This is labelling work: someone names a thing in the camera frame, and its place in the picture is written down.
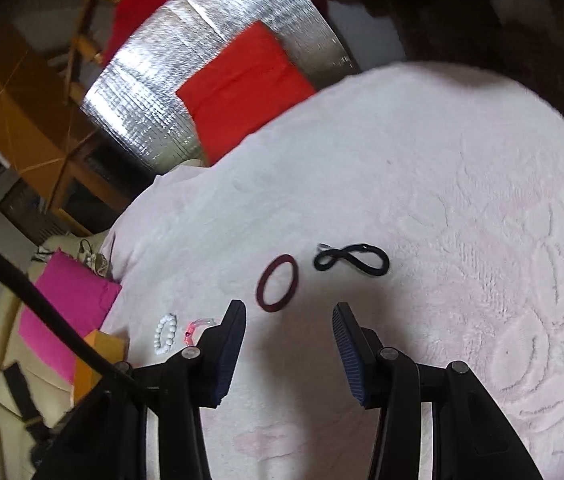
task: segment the white fluffy blanket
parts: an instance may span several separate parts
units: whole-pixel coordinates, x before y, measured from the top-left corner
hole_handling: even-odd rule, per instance
[[[319,242],[382,247],[392,268],[317,272]],[[247,305],[229,395],[203,413],[214,478],[366,478],[377,412],[351,396],[331,331],[348,301],[415,361],[469,363],[544,478],[564,479],[564,118],[516,83],[441,64],[348,78],[214,167],[159,177],[105,247],[123,290],[104,330],[130,337],[134,365],[165,359],[163,314],[180,320],[179,349],[189,321]],[[254,290],[282,253],[299,288],[268,314]],[[426,438],[422,457],[426,478]]]

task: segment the pink pillow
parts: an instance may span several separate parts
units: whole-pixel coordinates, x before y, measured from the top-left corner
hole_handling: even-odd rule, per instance
[[[122,289],[61,251],[51,256],[36,286],[82,337],[102,326]],[[19,334],[43,363],[73,384],[75,355],[28,307],[22,311]]]

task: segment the black hair tie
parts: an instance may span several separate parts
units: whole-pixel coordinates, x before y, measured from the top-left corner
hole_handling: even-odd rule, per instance
[[[315,267],[316,270],[329,270],[339,259],[342,258],[343,260],[347,260],[350,264],[354,265],[359,270],[361,270],[365,274],[369,274],[370,276],[383,276],[387,272],[389,272],[389,256],[387,256],[387,254],[382,249],[373,245],[356,244],[348,245],[342,249],[334,249],[333,247],[326,244],[319,244],[318,251],[320,252],[313,259],[313,267]],[[358,260],[351,253],[377,254],[377,256],[379,256],[382,260],[382,266],[379,268],[371,267],[361,260]]]

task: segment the beige armchair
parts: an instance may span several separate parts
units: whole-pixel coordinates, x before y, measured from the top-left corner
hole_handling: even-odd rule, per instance
[[[97,251],[106,233],[87,238]],[[73,235],[51,237],[43,246],[50,250],[60,249],[77,255],[81,238]],[[31,263],[27,274],[34,282],[44,270],[45,264]],[[51,370],[24,344],[18,334],[22,304],[5,289],[0,298],[0,478],[2,480],[28,480],[35,472],[28,459],[33,439],[27,433],[2,370],[18,361],[27,379],[31,396],[47,426],[55,425],[71,407],[71,385]]]

